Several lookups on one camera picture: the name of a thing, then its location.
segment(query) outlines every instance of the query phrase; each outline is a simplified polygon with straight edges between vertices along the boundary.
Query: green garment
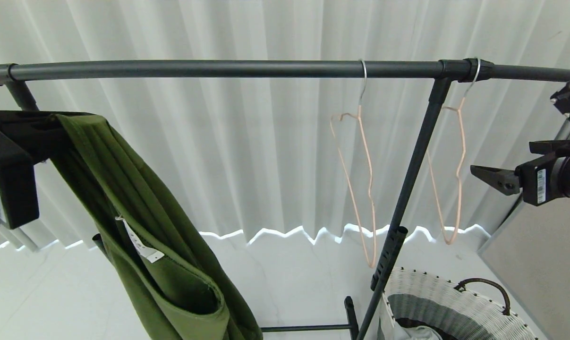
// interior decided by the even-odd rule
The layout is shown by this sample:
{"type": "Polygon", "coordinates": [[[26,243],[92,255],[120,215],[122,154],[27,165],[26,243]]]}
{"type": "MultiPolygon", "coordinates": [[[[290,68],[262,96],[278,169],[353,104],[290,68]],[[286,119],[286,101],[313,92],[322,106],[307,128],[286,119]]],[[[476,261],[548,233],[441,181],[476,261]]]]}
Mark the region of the green garment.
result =
{"type": "Polygon", "coordinates": [[[260,340],[253,314],[170,190],[101,116],[56,116],[74,149],[52,163],[94,218],[154,340],[260,340]],[[121,216],[143,246],[140,256],[121,216]]]}

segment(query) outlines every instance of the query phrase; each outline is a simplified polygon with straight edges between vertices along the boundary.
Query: hanger hook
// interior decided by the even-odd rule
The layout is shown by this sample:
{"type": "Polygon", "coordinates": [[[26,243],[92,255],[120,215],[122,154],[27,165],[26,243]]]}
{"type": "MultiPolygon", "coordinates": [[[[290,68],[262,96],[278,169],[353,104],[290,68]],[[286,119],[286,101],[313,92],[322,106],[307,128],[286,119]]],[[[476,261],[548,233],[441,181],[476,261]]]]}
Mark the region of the hanger hook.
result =
{"type": "Polygon", "coordinates": [[[365,83],[364,83],[363,86],[362,86],[362,92],[360,93],[360,98],[358,99],[358,105],[360,106],[360,104],[362,103],[362,97],[363,97],[363,95],[365,95],[365,90],[366,90],[366,78],[367,78],[367,75],[366,75],[366,64],[365,64],[365,61],[362,60],[362,59],[359,59],[358,61],[362,62],[362,69],[365,71],[365,83]]]}
{"type": "Polygon", "coordinates": [[[476,57],[476,59],[477,59],[476,75],[474,76],[474,79],[472,80],[472,83],[470,84],[470,86],[466,89],[466,92],[463,94],[464,97],[468,96],[468,93],[472,89],[472,86],[476,83],[477,76],[480,75],[480,58],[476,57]]]}

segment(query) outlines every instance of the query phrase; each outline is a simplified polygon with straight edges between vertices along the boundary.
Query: white wicker basket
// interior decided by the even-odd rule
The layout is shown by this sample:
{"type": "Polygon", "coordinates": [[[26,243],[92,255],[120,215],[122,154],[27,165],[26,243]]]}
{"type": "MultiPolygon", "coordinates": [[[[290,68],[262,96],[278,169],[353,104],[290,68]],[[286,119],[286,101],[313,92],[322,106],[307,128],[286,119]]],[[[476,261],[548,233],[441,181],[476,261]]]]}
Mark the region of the white wicker basket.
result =
{"type": "Polygon", "coordinates": [[[468,279],[459,284],[425,272],[395,268],[386,285],[380,312],[381,332],[393,338],[395,322],[427,325],[443,340],[535,340],[535,334],[509,308],[507,293],[496,282],[468,279]],[[465,289],[485,282],[503,293],[505,305],[465,289]]]}

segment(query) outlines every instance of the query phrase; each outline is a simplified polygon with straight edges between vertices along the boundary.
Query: basket handle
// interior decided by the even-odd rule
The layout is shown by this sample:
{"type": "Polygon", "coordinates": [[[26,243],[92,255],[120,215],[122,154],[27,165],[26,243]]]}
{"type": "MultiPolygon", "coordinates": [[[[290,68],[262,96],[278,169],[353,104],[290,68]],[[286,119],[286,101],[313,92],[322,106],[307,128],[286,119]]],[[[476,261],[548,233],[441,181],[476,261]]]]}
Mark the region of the basket handle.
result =
{"type": "Polygon", "coordinates": [[[461,282],[459,282],[459,284],[457,284],[455,289],[460,291],[460,292],[464,292],[466,290],[466,284],[472,283],[472,282],[482,282],[482,283],[490,284],[490,286],[497,288],[499,290],[499,292],[501,292],[501,294],[503,294],[503,300],[505,301],[505,308],[503,308],[503,315],[509,315],[510,314],[510,310],[511,310],[510,297],[509,297],[509,295],[507,295],[507,292],[505,292],[505,288],[503,288],[503,286],[501,286],[501,284],[498,284],[492,280],[486,280],[483,278],[470,278],[470,279],[465,279],[465,280],[462,280],[461,282]]]}

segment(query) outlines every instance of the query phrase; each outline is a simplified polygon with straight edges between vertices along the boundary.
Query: pleated curtain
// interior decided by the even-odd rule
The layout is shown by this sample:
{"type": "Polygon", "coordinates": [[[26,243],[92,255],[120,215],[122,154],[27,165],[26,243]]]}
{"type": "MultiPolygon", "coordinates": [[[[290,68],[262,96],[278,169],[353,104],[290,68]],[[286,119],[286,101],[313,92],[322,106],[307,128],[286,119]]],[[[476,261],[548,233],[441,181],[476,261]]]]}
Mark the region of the pleated curtain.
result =
{"type": "MultiPolygon", "coordinates": [[[[440,60],[570,68],[570,1],[0,0],[0,63],[84,60],[440,60]]],[[[369,79],[363,120],[377,227],[392,217],[430,79],[369,79]]],[[[87,79],[29,82],[41,110],[105,116],[168,185],[201,232],[340,235],[357,224],[329,127],[356,112],[362,79],[87,79]]],[[[468,84],[454,84],[456,106],[468,84]]],[[[515,196],[469,164],[514,168],[530,140],[551,139],[561,84],[479,82],[464,106],[468,152],[461,227],[493,232],[515,196]]],[[[0,110],[17,110],[0,88],[0,110]]],[[[362,226],[371,227],[368,168],[356,121],[335,125],[362,226]]],[[[457,204],[460,134],[445,111],[430,143],[445,223],[457,204]]],[[[41,218],[0,230],[0,244],[92,246],[91,218],[50,162],[35,168],[41,218]]],[[[424,162],[403,224],[440,233],[424,162]]]]}

